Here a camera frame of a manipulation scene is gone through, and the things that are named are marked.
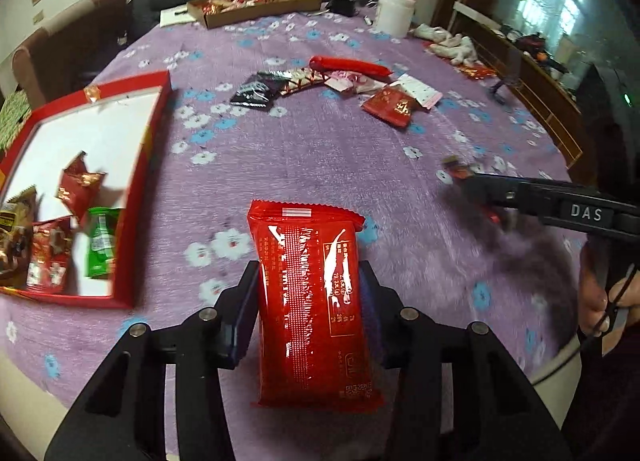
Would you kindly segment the person right hand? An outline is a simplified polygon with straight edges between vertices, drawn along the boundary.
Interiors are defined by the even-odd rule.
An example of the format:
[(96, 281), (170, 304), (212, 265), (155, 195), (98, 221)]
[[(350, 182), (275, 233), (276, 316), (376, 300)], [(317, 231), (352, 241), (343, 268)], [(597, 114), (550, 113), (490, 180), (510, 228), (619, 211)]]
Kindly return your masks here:
[(627, 281), (627, 277), (622, 278), (610, 291), (605, 292), (596, 275), (596, 254), (588, 243), (582, 247), (577, 299), (578, 325), (585, 335), (601, 337), (600, 349), (603, 356), (608, 355), (620, 343), (625, 331), (639, 323), (639, 273), (634, 274), (617, 303), (620, 311), (628, 311), (624, 324), (613, 323), (611, 317), (605, 316), (608, 303), (616, 299)]

